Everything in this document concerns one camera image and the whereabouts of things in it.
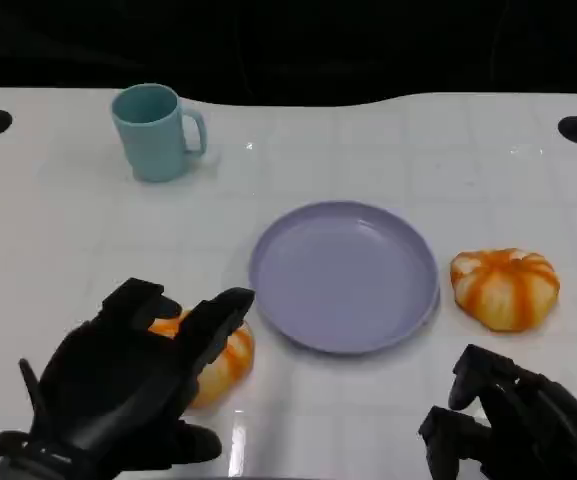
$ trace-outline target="white table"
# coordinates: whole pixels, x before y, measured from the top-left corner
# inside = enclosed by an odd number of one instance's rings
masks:
[[[446,405],[468,343],[509,355],[577,395],[577,145],[557,122],[577,96],[418,95],[344,108],[186,102],[206,116],[206,166],[163,185],[132,179],[107,90],[0,89],[0,430],[31,409],[17,360],[41,371],[65,333],[129,276],[186,306],[247,285],[259,232],[282,212],[356,199],[409,219],[441,268],[436,320],[383,354],[340,360],[297,349],[249,315],[257,362],[218,412],[212,463],[135,478],[273,475],[428,479],[416,430]],[[561,277],[545,327],[493,335],[455,306],[459,251],[534,249]],[[298,306],[295,315],[299,315]]]

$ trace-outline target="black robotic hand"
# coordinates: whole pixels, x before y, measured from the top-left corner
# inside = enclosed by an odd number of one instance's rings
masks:
[[[449,407],[479,397],[490,427],[433,407],[419,429],[433,480],[455,480],[466,458],[491,480],[577,480],[577,399],[568,390],[474,345],[453,373]]]
[[[34,418],[29,433],[0,433],[0,458],[39,478],[110,480],[220,455],[213,432],[179,417],[254,293],[233,288],[201,302],[174,339],[148,331],[155,318],[181,312],[162,293],[130,279],[63,340],[40,380],[20,361]]]

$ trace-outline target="purple plate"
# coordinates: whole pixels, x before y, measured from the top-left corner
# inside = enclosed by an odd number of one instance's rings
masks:
[[[407,222],[356,202],[278,219],[250,260],[262,315],[293,340],[331,353],[394,345],[432,314],[437,264]]]

